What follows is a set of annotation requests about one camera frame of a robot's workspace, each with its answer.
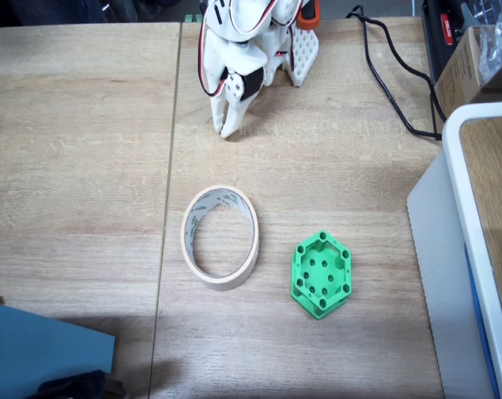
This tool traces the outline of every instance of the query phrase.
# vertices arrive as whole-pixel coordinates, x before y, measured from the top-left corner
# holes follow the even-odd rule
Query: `orange part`
[[[319,9],[319,0],[314,2],[314,18],[303,19],[303,15],[300,12],[298,15],[298,28],[304,31],[312,31],[314,28],[319,26],[321,21],[321,11]]]

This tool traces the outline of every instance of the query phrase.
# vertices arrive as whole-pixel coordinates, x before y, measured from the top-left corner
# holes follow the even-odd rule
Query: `red label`
[[[446,13],[441,14],[441,26],[443,27],[443,37],[445,38],[446,45],[452,46],[454,44],[454,38],[452,37],[452,30],[450,29],[449,16]]]

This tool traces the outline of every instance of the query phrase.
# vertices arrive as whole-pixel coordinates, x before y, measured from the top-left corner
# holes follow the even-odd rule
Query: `wire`
[[[264,12],[262,14],[262,17],[260,17],[260,19],[258,20],[257,24],[254,27],[252,27],[250,31],[242,31],[234,23],[234,18],[233,18],[233,4],[234,4],[234,0],[229,0],[229,18],[231,20],[231,24],[233,24],[234,30],[236,32],[238,32],[240,35],[245,35],[245,36],[251,35],[251,34],[255,33],[260,28],[260,26],[262,25],[262,23],[264,22],[264,20],[266,19],[266,17],[269,15],[269,13],[271,13],[271,11],[273,10],[273,7],[275,7],[275,4],[277,4],[277,1],[278,0],[271,0],[269,2],[269,5],[264,10]]]
[[[205,85],[205,80],[204,80],[204,75],[203,75],[203,58],[204,58],[204,32],[205,32],[205,23],[207,21],[207,16],[209,14],[209,10],[212,8],[213,5],[215,5],[219,0],[213,0],[209,6],[207,7],[207,9],[205,10],[204,12],[204,15],[203,15],[203,20],[201,21],[201,29],[200,29],[200,32],[199,32],[199,45],[198,45],[198,75],[199,75],[199,83],[201,83],[201,88],[203,89],[203,91],[205,92],[205,94],[209,97],[216,97],[216,96],[219,96],[225,86],[225,79],[223,79],[218,87],[216,88],[215,91],[213,92],[210,92],[207,90],[207,86]],[[231,21],[231,24],[233,25],[233,28],[236,32],[238,32],[239,34],[241,35],[251,35],[253,33],[255,33],[263,24],[263,22],[266,20],[266,17],[269,15],[269,13],[271,13],[271,11],[273,10],[273,7],[275,7],[275,5],[277,4],[277,1],[278,0],[271,0],[269,2],[269,5],[266,7],[266,9],[264,10],[263,14],[262,14],[262,17],[258,20],[257,24],[250,30],[250,31],[247,31],[247,32],[244,32],[242,31],[235,23],[234,23],[234,18],[233,18],[233,4],[234,4],[234,0],[229,0],[229,18],[230,18],[230,21]],[[292,25],[293,23],[295,22],[295,20],[297,19],[298,17],[298,14],[301,12],[301,7],[303,6],[303,0],[299,0],[299,3],[298,3],[298,6],[296,8],[296,12],[295,14],[293,15],[293,17],[290,19],[290,21],[286,24],[282,24],[276,20],[273,19],[273,21],[278,24],[279,26],[281,27],[287,27],[288,28],[288,32],[290,34],[290,39],[291,39],[291,43],[290,43],[290,67],[292,68],[292,71],[293,71],[293,68],[294,68],[294,60],[293,60],[293,30],[292,30]]]
[[[295,22],[295,20],[298,18],[298,15],[301,12],[301,8],[302,7],[303,7],[303,0],[299,0],[299,4],[298,4],[297,8],[295,9],[295,14],[293,14],[292,19],[290,19],[289,22],[287,22],[287,23],[281,23],[281,22],[277,21],[273,17],[271,19],[272,19],[273,22],[275,22],[280,27],[290,27],[290,26],[293,25],[293,23]]]
[[[384,23],[382,23],[380,21],[377,21],[376,19],[371,19],[369,17],[366,17],[364,15],[364,9],[363,9],[362,5],[359,4],[356,7],[354,7],[352,9],[352,11],[347,14],[347,18],[350,18],[350,17],[356,17],[362,23],[363,35],[364,35],[364,49],[365,49],[365,52],[366,52],[367,64],[371,68],[371,71],[372,71],[374,77],[376,78],[376,80],[378,81],[378,84],[381,86],[382,90],[386,93],[387,98],[390,100],[391,105],[395,109],[397,115],[401,118],[402,123],[404,123],[405,127],[407,128],[407,130],[410,133],[414,134],[414,135],[421,135],[421,136],[424,136],[424,137],[431,137],[431,138],[434,138],[436,140],[441,140],[441,135],[436,132],[436,129],[434,129],[433,133],[431,133],[429,131],[419,131],[419,130],[415,129],[410,124],[410,122],[408,122],[408,120],[406,119],[406,117],[402,113],[401,108],[397,105],[397,103],[395,101],[395,98],[393,98],[393,95],[391,94],[391,92],[387,88],[387,86],[384,83],[384,81],[379,76],[377,70],[375,69],[375,67],[372,64],[371,58],[369,57],[369,46],[367,44],[367,26],[366,26],[366,22],[370,23],[370,24],[373,24],[373,25],[377,25],[378,27],[381,27],[384,30],[384,33],[386,34],[386,39],[387,39],[388,45],[390,46],[391,52],[393,53],[393,56],[397,59],[397,61],[399,62],[399,64],[401,64],[401,66],[404,69],[406,69],[408,72],[410,72],[412,75],[418,76],[418,77],[420,77],[420,78],[422,78],[422,79],[424,79],[426,81],[426,84],[428,85],[428,87],[430,89],[430,92],[431,92],[431,97],[430,97],[430,99],[431,99],[431,106],[434,106],[436,108],[436,111],[437,111],[438,115],[445,122],[446,121],[445,114],[443,113],[443,110],[441,109],[440,103],[437,100],[436,91],[434,90],[434,85],[432,85],[431,79],[425,73],[423,73],[421,71],[417,71],[417,69],[412,68],[411,66],[407,65],[402,60],[401,56],[399,56],[399,53],[396,51],[395,47],[393,46],[393,42],[391,41],[391,36],[390,36],[389,31],[387,30],[386,24],[384,24]]]
[[[198,45],[198,75],[199,75],[199,83],[201,83],[201,88],[205,92],[205,94],[209,97],[217,97],[221,94],[224,86],[225,86],[225,79],[223,79],[216,90],[213,92],[210,92],[207,90],[207,86],[204,84],[204,77],[203,77],[203,42],[204,42],[204,25],[205,21],[207,20],[207,15],[209,14],[210,8],[215,5],[218,2],[218,0],[213,0],[211,4],[207,7],[207,9],[204,12],[203,15],[203,21],[201,21],[201,29],[199,31],[199,45]]]

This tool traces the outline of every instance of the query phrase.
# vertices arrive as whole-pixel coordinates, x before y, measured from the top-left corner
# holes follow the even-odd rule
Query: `black cable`
[[[402,113],[401,108],[397,105],[395,98],[393,98],[393,95],[391,94],[391,92],[387,88],[386,84],[381,79],[381,77],[378,75],[377,70],[373,66],[371,58],[369,57],[369,45],[367,44],[366,22],[373,24],[373,25],[377,25],[378,27],[381,27],[384,30],[384,33],[386,34],[386,40],[387,40],[388,45],[390,46],[391,52],[393,53],[393,56],[396,58],[396,60],[399,62],[399,64],[401,64],[401,66],[404,69],[406,69],[407,71],[409,71],[412,75],[418,76],[426,81],[426,84],[428,85],[428,87],[431,91],[431,106],[434,106],[436,108],[438,115],[445,122],[446,121],[445,114],[443,113],[443,110],[441,109],[440,103],[437,100],[436,91],[434,90],[434,85],[432,85],[431,79],[425,73],[423,73],[421,71],[417,71],[417,69],[412,68],[411,66],[409,66],[408,64],[406,64],[402,60],[401,56],[399,56],[399,53],[396,51],[395,47],[393,46],[393,42],[391,41],[391,36],[390,36],[389,31],[387,30],[386,24],[384,24],[380,21],[377,21],[376,19],[371,19],[369,17],[366,17],[364,15],[364,8],[362,5],[359,4],[356,7],[354,7],[352,9],[352,11],[350,13],[348,13],[346,16],[346,18],[350,18],[350,17],[357,17],[360,20],[360,22],[362,23],[362,30],[363,30],[363,35],[364,35],[364,49],[366,52],[367,64],[371,68],[373,76],[378,81],[378,84],[381,86],[382,90],[386,93],[387,98],[390,100],[391,105],[395,109],[397,115],[401,118],[402,123],[404,123],[407,130],[414,135],[422,135],[424,137],[432,137],[436,140],[441,140],[441,135],[436,132],[436,129],[434,129],[434,133],[430,133],[429,131],[419,131],[419,130],[415,129],[410,124],[410,122],[408,122],[408,120],[406,119],[406,117]]]

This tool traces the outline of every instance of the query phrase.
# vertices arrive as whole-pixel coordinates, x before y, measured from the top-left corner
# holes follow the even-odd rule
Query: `cardboard box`
[[[492,26],[470,27],[461,38],[436,83],[436,95],[445,116],[459,106],[476,102],[502,101],[502,68],[488,82],[480,74],[480,30]],[[443,121],[436,114],[436,129]]]

